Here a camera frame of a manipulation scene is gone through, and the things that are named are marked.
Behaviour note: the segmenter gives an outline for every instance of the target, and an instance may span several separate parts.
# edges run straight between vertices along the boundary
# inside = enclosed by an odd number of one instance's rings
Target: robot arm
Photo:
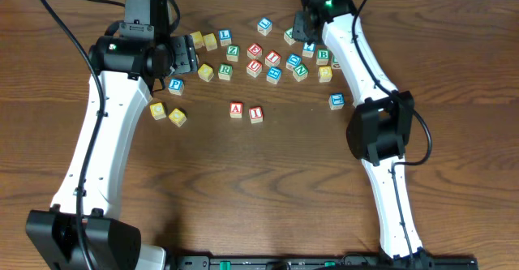
[[[121,187],[135,126],[143,109],[152,99],[142,78],[128,79],[127,73],[102,71],[99,75],[105,93],[107,116],[101,123],[99,136],[88,166],[84,183],[83,212],[102,212],[102,216],[118,219],[121,214]],[[75,214],[76,188],[88,141],[97,117],[99,96],[90,78],[88,107],[71,166],[51,208]]]
[[[346,14],[335,17],[331,23],[325,23],[322,40],[333,52],[341,65],[342,72],[353,95],[353,105],[357,107],[364,104],[366,99],[378,101],[387,98],[388,95],[374,85],[372,78],[367,73],[366,67],[358,56],[358,52],[352,40],[351,25],[353,21],[354,16],[352,14]],[[397,87],[389,81],[388,77],[382,71],[367,44],[362,32],[360,19],[357,20],[356,24],[357,42],[371,70],[386,89],[396,91]],[[398,212],[392,176],[388,173],[392,164],[397,161],[403,161],[403,158],[403,156],[401,158],[399,156],[391,156],[380,161],[379,165],[374,165],[370,161],[362,159],[362,165],[366,169],[370,179],[377,211],[379,213],[380,245],[382,250],[389,257],[404,257],[410,254],[401,227],[401,218]],[[413,253],[416,253],[422,247],[422,242],[414,228],[407,190],[405,188],[404,166],[397,166],[395,170],[398,186],[397,192],[401,201],[405,225],[409,232]]]

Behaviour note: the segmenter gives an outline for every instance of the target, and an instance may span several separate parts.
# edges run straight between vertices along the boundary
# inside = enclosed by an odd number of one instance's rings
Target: wood grain
[[[123,9],[50,0],[85,49]],[[181,129],[139,120],[124,182],[122,220],[148,243],[214,255],[342,255],[377,251],[371,186],[350,154],[353,109],[340,72],[318,84],[315,59],[301,83],[283,68],[278,85],[246,74],[258,43],[283,62],[302,45],[283,32],[298,0],[177,0],[178,34],[230,28],[242,48],[230,82],[186,75]],[[264,37],[256,22],[274,22]],[[0,1],[0,264],[45,268],[24,233],[31,209],[46,209],[70,164],[88,96],[88,70],[38,0]],[[370,0],[362,23],[380,65],[414,94],[435,148],[407,169],[414,222],[436,255],[475,255],[481,269],[519,265],[519,0]],[[218,66],[225,52],[199,51]],[[261,105],[264,122],[230,119],[228,104]],[[409,159],[423,154],[414,124]]]

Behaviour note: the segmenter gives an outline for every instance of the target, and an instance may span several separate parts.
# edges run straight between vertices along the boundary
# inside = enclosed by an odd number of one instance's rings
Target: yellow block
[[[208,51],[218,48],[217,38],[213,33],[204,36],[204,44]]]
[[[150,105],[149,109],[152,111],[152,116],[155,120],[165,118],[165,109],[162,103]]]
[[[332,80],[332,68],[330,66],[319,67],[319,82],[327,83]]]
[[[179,109],[174,109],[173,112],[169,115],[169,120],[175,123],[178,127],[180,127],[187,120],[186,115],[182,113]]]
[[[198,76],[205,80],[206,82],[208,82],[209,80],[212,79],[212,77],[214,76],[214,73],[212,71],[212,68],[207,65],[207,64],[202,64],[202,66],[200,67],[200,69],[198,69]]]
[[[205,46],[204,38],[202,37],[202,33],[200,31],[191,33],[190,35],[191,35],[191,37],[193,37],[193,43],[195,44],[195,49]]]

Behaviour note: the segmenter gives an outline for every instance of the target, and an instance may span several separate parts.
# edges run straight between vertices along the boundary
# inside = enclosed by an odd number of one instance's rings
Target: wooden alphabet block
[[[332,68],[330,66],[319,67],[319,82],[327,83],[332,80]]]
[[[231,118],[241,118],[243,113],[243,104],[239,102],[231,102],[229,113]]]
[[[330,51],[327,49],[317,50],[317,65],[327,65],[330,59]]]
[[[186,115],[179,109],[174,109],[169,115],[169,120],[180,127],[187,120]]]
[[[262,18],[258,22],[258,32],[263,34],[263,36],[267,36],[270,31],[272,31],[272,21],[267,18]]]
[[[315,43],[312,43],[310,45],[305,43],[305,45],[302,47],[302,55],[304,57],[313,58],[314,51],[315,51]]]
[[[332,94],[328,100],[330,109],[341,109],[344,107],[344,96],[341,93]]]
[[[339,65],[335,55],[332,56],[332,69],[341,69],[341,66]]]
[[[265,64],[269,67],[278,66],[279,62],[281,62],[281,55],[274,50],[265,56]]]
[[[289,71],[293,71],[295,67],[301,64],[301,57],[296,54],[291,54],[289,58],[286,60],[286,69]]]
[[[292,71],[292,75],[294,76],[295,80],[300,82],[308,77],[308,69],[304,64],[299,64],[299,66],[294,68],[294,71]]]
[[[218,48],[217,38],[213,33],[204,36],[204,44],[208,51]]]
[[[229,64],[222,63],[220,65],[220,69],[218,70],[218,78],[223,80],[230,80],[231,76],[233,76],[233,67]]]
[[[250,108],[249,115],[251,116],[252,124],[263,121],[263,111],[261,110],[261,107]]]
[[[257,60],[252,60],[247,65],[247,73],[254,77],[258,77],[262,69],[261,63]]]
[[[168,90],[174,95],[181,96],[184,92],[184,83],[181,79],[171,79]]]
[[[162,103],[150,105],[149,109],[152,111],[152,116],[155,120],[165,118],[165,109]]]
[[[229,29],[218,31],[218,36],[220,37],[221,47],[230,45],[232,43],[233,37],[231,36]]]
[[[204,63],[202,64],[200,69],[198,69],[198,76],[206,82],[209,82],[214,76],[214,72],[212,71],[212,68],[209,65]]]
[[[202,48],[205,46],[204,38],[202,37],[202,33],[200,31],[191,33],[191,37],[193,38],[195,49]]]
[[[260,59],[262,53],[263,53],[263,49],[261,48],[261,46],[257,45],[256,43],[254,43],[253,45],[251,45],[249,47],[249,49],[247,49],[247,56],[250,59]]]
[[[292,37],[292,29],[293,28],[286,30],[284,35],[285,41],[289,45],[293,45],[295,43],[295,39]]]
[[[240,57],[240,48],[236,45],[229,45],[227,47],[227,60],[238,62],[238,58]]]
[[[267,72],[267,81],[269,83],[277,84],[281,78],[281,69],[277,67],[270,67]]]

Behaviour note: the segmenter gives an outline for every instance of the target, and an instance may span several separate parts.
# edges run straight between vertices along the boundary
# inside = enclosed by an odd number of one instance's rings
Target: green clip
[[[221,261],[220,262],[220,270],[230,270],[230,262]]]

